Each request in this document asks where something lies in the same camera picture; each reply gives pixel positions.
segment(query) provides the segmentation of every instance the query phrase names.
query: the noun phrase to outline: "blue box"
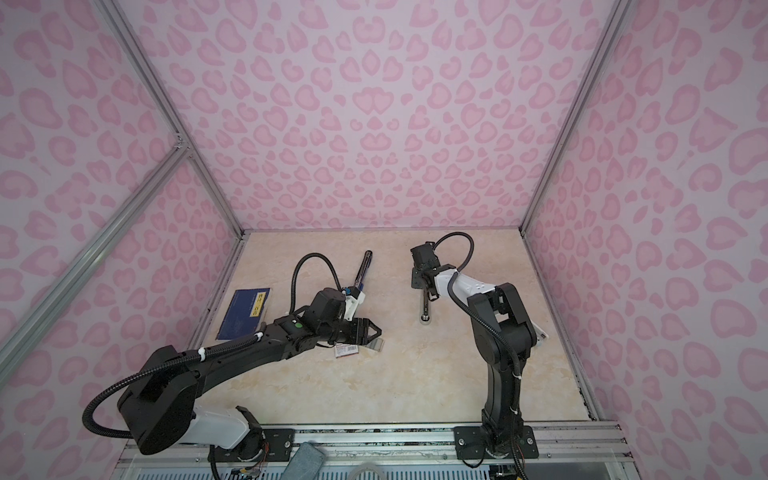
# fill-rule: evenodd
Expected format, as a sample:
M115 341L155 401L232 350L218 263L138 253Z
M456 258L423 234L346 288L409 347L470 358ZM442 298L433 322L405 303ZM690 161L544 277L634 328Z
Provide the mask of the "blue box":
M232 340L244 335L253 335L266 312L266 301L269 297L268 288L236 290L216 340Z

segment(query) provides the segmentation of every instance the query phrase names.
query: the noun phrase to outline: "beige marble table surface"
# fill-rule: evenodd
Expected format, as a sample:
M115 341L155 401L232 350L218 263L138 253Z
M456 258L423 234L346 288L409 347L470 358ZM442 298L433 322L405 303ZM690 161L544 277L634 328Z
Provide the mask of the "beige marble table surface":
M469 230L475 255L464 273L486 283L515 285L528 314L550 338L533 349L523 373L521 410L526 421L587 420L573 372L558 338L535 272L517 230ZM290 280L306 253L325 254L342 286L354 281L365 250L373 260L366 300L357 316L384 331L383 350L361 348L336 359L315 348L261 366L220 384L198 404L247 407L262 423L477 422L487 395L487 369L472 338L470 319L449 298L431 304L423 326L421 293L410 286L410 249L445 231L252 233L204 345L215 336L235 290L269 287L266 321L286 314ZM459 265L461 237L440 245L442 263ZM296 306L312 301L333 278L320 259L308 260L297 282Z

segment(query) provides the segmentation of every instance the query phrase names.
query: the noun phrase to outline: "pink leopard print wall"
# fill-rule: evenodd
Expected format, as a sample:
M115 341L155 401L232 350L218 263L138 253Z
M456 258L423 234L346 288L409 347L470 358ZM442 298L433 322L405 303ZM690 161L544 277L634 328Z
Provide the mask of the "pink leopard print wall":
M643 0L532 243L643 478L768 475L768 2Z
M0 344L170 150L88 0L0 5Z
M245 227L514 226L611 0L121 5Z
M109 478L124 440L82 409L157 348L184 349L233 238L183 164L0 392L0 477ZM96 418L124 429L112 397Z

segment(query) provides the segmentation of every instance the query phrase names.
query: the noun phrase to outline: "pink wallpaper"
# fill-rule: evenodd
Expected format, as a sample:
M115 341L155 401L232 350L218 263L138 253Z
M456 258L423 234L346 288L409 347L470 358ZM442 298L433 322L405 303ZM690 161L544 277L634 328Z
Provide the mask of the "pink wallpaper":
M183 164L0 393L0 477L109 478L124 441L82 409L155 349L186 347L233 238ZM124 428L117 396L97 411Z
M612 0L122 2L245 227L518 225Z
M643 478L768 475L768 3L643 0L535 222Z
M88 0L0 5L0 344L168 151Z

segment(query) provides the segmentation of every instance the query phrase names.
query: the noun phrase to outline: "yellow label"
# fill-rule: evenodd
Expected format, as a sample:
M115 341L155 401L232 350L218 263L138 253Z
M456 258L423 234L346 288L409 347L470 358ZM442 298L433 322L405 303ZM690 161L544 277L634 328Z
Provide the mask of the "yellow label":
M251 316L259 316L261 314L261 307L264 305L265 298L266 292L259 292L256 294L256 299L253 301L253 308L250 310Z

